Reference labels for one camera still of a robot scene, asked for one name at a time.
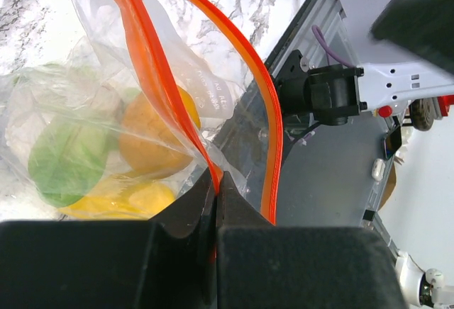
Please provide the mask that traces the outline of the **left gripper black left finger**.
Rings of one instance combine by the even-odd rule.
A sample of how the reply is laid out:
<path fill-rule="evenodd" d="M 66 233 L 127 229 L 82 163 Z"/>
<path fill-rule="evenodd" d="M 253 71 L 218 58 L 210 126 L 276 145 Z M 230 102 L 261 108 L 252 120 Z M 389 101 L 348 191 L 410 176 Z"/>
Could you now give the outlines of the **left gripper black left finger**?
<path fill-rule="evenodd" d="M 204 172 L 149 220 L 6 221 L 2 308 L 212 308 L 214 187 Z"/>

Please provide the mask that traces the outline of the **yellow toy orange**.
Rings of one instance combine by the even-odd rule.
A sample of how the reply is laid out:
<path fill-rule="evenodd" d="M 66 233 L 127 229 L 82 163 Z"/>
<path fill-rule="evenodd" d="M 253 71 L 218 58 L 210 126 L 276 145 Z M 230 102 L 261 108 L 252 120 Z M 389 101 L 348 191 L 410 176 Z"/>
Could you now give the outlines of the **yellow toy orange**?
<path fill-rule="evenodd" d="M 126 106 L 121 126 L 119 150 L 137 174 L 164 179 L 193 161 L 142 92 Z"/>

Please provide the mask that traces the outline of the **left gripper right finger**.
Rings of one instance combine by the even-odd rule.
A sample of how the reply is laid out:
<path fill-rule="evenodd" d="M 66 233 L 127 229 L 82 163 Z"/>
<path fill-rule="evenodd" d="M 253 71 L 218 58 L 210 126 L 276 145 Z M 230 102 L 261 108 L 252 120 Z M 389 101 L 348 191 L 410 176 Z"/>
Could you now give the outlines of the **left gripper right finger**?
<path fill-rule="evenodd" d="M 276 227 L 224 174 L 216 214 L 219 308 L 405 308 L 382 238 L 358 227 Z"/>

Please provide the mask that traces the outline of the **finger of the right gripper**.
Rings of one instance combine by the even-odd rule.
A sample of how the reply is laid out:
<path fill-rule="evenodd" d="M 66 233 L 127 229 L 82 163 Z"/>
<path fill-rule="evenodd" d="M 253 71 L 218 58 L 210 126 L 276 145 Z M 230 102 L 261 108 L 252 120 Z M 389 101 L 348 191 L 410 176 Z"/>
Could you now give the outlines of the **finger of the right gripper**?
<path fill-rule="evenodd" d="M 453 73 L 453 0 L 391 0 L 370 33 Z"/>

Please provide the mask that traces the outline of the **clear zip top bag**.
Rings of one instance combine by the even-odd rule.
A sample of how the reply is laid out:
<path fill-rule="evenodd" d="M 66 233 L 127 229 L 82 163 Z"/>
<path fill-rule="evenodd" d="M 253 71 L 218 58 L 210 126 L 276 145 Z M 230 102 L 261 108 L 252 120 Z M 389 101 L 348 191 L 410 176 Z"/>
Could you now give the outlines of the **clear zip top bag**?
<path fill-rule="evenodd" d="M 167 178 L 146 175 L 167 183 L 177 200 L 204 172 L 215 189 L 230 174 L 241 196 L 257 195 L 255 208 L 274 222 L 282 162 L 280 107 L 262 59 L 228 17 L 208 0 L 67 0 L 67 5 L 83 27 L 68 56 L 15 72 L 63 64 L 129 73 L 193 157 Z M 11 154 L 3 153 L 5 123 L 1 119 L 1 217 L 78 219 L 44 201 L 11 167 Z M 128 172 L 137 174 L 118 144 L 101 180 Z"/>

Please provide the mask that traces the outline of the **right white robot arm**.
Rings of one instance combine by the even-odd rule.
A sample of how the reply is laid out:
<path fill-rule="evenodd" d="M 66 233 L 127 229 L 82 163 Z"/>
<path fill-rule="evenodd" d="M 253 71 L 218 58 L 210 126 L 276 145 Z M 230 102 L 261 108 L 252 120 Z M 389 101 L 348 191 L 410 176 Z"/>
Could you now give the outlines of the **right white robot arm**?
<path fill-rule="evenodd" d="M 370 35 L 418 57 L 401 64 L 353 64 L 332 51 L 317 25 L 311 32 L 335 64 L 310 68 L 293 51 L 276 77 L 286 116 L 312 113 L 323 125 L 343 125 L 365 111 L 409 106 L 453 94 L 453 0 L 391 0 Z"/>

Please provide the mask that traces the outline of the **yellow toy corn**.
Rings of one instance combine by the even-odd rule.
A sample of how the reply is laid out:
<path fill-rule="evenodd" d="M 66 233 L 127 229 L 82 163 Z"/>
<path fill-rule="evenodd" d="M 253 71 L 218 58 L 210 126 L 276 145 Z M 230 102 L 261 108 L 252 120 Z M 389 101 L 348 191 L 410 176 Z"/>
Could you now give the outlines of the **yellow toy corn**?
<path fill-rule="evenodd" d="M 128 172 L 102 179 L 86 196 L 60 212 L 85 220 L 147 220 L 175 200 L 167 183 Z"/>

